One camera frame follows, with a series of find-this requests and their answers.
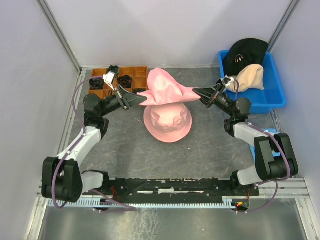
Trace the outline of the pink bucket hat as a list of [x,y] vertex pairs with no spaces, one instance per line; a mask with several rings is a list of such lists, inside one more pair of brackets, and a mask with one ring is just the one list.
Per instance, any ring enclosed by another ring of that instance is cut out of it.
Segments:
[[151,70],[147,78],[148,90],[138,95],[147,100],[141,106],[161,106],[173,103],[193,102],[201,97],[192,87],[185,87],[178,83],[167,71],[162,68]]
[[164,143],[180,141],[189,134],[193,124],[191,112],[182,102],[147,106],[143,120],[149,133]]

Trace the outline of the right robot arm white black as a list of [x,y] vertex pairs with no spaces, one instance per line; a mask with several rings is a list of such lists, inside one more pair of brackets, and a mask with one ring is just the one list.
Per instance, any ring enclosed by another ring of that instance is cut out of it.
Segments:
[[232,175],[229,183],[236,196],[247,191],[248,185],[269,181],[286,181],[296,176],[299,166],[291,139],[286,133],[272,133],[248,121],[252,103],[246,97],[232,100],[225,93],[225,86],[194,88],[200,101],[207,107],[215,105],[229,115],[224,121],[225,132],[254,148],[254,165]]

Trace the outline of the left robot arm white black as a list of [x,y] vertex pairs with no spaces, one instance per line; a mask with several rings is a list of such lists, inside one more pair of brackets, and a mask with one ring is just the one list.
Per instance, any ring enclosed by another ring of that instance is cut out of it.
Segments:
[[106,195],[111,189],[107,172],[80,171],[92,148],[106,135],[106,115],[118,109],[129,110],[142,104],[147,97],[131,93],[122,86],[104,99],[94,93],[84,97],[84,128],[73,142],[56,157],[47,157],[42,165],[41,194],[44,198],[67,203],[77,202],[83,193],[95,190]]

